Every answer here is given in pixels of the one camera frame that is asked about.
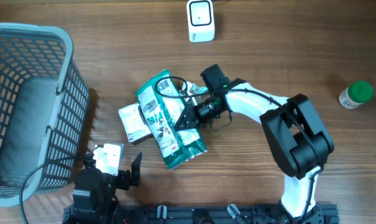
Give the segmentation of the green glove package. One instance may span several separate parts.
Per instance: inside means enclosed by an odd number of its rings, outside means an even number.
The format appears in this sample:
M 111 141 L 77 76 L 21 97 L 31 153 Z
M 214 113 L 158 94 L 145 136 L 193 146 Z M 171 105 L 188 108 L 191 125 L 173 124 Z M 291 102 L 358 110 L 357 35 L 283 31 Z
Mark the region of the green glove package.
M 163 70 L 143 84 L 135 93 L 143 118 L 154 136 L 165 165 L 174 169 L 182 163 L 207 152 L 197 129 L 177 131 L 174 128 L 187 103 L 182 99 L 162 97 L 177 96 L 170 72 Z

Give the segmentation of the white foil pouch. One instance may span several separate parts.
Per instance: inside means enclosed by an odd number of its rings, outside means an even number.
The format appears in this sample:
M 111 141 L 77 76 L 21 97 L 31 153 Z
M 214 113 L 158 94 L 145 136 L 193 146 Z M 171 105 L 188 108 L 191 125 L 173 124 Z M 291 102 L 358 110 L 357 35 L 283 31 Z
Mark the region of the white foil pouch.
M 118 109 L 118 113 L 124 125 L 127 139 L 131 144 L 137 144 L 152 135 L 149 127 L 144 122 L 139 103 Z

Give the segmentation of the green lid seasoning jar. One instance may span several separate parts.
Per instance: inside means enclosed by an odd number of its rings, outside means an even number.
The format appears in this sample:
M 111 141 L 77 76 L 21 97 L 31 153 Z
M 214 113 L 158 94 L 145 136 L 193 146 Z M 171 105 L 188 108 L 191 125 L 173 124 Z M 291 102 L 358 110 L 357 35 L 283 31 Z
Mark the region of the green lid seasoning jar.
M 370 101 L 374 95 L 374 90 L 366 81 L 357 81 L 339 95 L 340 104 L 347 109 L 355 109 L 360 105 Z

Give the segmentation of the light green wipes packet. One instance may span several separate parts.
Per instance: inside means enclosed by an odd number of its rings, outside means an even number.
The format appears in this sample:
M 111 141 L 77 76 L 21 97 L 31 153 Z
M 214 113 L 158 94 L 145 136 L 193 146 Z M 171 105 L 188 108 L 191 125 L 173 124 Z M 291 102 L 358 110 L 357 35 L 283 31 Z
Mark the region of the light green wipes packet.
M 208 90 L 205 86 L 198 86 L 192 82 L 187 81 L 183 84 L 181 90 L 179 91 L 180 96 L 190 96 L 190 95 L 197 95 L 206 93 Z M 191 104 L 193 106 L 196 106 L 203 102 L 203 98 L 201 96 L 196 96 L 192 98 L 185 98 L 184 99 L 188 104 Z

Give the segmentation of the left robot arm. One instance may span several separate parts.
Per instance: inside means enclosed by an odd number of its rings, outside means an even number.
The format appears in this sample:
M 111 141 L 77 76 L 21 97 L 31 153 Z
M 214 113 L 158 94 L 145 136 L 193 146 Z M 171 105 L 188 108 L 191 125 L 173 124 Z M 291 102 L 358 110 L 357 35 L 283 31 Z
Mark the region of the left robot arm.
M 131 164 L 131 170 L 119 170 L 113 176 L 94 166 L 93 155 L 88 156 L 85 168 L 74 181 L 73 204 L 64 209 L 63 223 L 129 223 L 124 215 L 116 190 L 129 190 L 140 183 L 142 154 Z

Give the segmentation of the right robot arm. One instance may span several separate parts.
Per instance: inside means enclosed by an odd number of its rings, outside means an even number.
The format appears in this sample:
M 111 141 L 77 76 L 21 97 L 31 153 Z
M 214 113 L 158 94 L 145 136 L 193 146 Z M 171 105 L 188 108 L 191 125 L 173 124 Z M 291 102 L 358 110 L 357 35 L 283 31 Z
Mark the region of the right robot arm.
M 243 79 L 228 79 L 218 64 L 201 73 L 209 96 L 187 106 L 177 131 L 209 124 L 221 113 L 238 113 L 262 125 L 272 156 L 285 174 L 281 204 L 295 223 L 306 221 L 314 209 L 314 191 L 334 143 L 309 98 L 275 96 L 255 89 Z

